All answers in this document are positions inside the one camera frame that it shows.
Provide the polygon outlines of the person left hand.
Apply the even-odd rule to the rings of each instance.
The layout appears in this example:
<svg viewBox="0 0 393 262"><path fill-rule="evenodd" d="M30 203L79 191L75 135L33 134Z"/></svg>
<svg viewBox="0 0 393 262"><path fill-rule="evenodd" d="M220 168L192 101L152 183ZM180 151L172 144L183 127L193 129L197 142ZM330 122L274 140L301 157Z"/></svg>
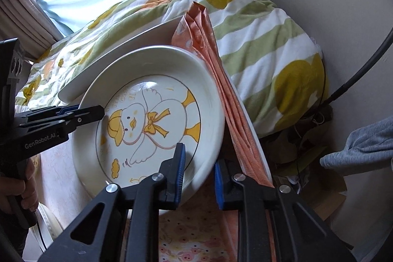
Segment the person left hand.
<svg viewBox="0 0 393 262"><path fill-rule="evenodd" d="M38 207L39 200L37 186L34 177L35 166L31 159L27 161L26 180L1 177L1 211L11 213L11 205L8 196L20 195L22 197L21 205L23 209L35 211Z"/></svg>

